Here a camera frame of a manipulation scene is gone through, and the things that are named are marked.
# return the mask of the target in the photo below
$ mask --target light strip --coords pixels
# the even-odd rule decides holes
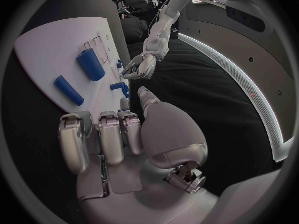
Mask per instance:
[[[276,156],[274,147],[283,144],[283,136],[269,102],[256,84],[236,64],[213,48],[181,33],[178,34],[178,38],[208,56],[238,83],[260,115],[268,135],[272,154]]]

